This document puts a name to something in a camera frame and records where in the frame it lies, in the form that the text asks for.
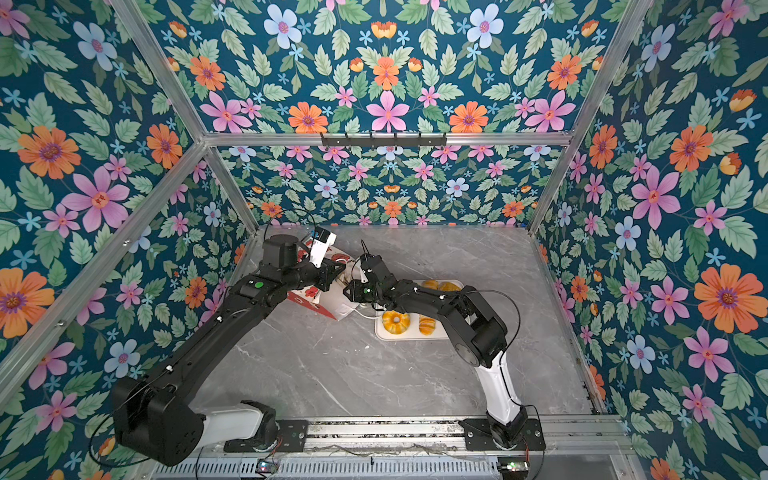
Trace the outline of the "red white paper bag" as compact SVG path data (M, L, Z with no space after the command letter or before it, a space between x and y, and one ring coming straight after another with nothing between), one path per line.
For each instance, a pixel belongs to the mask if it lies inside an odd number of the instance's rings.
M318 287L308 286L301 290L289 292L287 299L314 313L340 321L359 306L358 302L349 300L344 294L344 289L353 280L354 259L335 246L328 249L325 258L345 265L344 270L333 281L329 290L322 291Z

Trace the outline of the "small yellow fake pastry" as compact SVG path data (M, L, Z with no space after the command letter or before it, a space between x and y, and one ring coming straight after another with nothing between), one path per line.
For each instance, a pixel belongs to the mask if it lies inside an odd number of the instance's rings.
M431 336L436 330L436 320L430 317L421 316L419 319L419 332L423 336Z

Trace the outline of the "round yellow fake bun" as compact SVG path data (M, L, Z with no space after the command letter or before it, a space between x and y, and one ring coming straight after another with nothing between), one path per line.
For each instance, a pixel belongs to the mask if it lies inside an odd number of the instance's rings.
M443 281L438 285L438 289L444 292L458 292L462 290L462 287L451 281Z

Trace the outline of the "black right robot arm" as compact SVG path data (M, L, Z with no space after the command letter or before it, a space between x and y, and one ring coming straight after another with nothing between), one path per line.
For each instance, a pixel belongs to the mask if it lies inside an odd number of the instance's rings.
M351 281L345 296L381 307L386 313L421 315L440 323L458 356L475 369L494 444L503 450L516 446L523 438L528 414L509 374L507 326L482 293L471 286L441 291L398 279L379 255L364 253L357 265L362 277Z

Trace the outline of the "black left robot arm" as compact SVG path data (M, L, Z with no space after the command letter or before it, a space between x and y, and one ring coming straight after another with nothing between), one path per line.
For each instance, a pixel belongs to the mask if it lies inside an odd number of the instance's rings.
M322 291L345 270L323 259L319 266L277 270L266 265L234 284L213 317L168 359L139 379L124 378L111 391L115 438L165 466L175 466L198 448L228 441L251 441L261 450L277 442L273 408L242 401L219 411L200 413L190 403L201 386L240 339L294 290Z

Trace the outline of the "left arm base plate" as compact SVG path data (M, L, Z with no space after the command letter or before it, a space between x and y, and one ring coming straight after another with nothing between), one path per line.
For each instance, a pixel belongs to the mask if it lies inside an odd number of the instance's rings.
M306 420L275 420L260 426L255 436L229 440L226 453L297 453L304 450L308 439Z

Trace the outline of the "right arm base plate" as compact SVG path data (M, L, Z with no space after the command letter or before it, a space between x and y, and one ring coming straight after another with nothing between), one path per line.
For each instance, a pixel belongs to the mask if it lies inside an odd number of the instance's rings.
M467 418L458 425L469 451L544 451L546 442L537 419L523 417L501 425L489 418Z

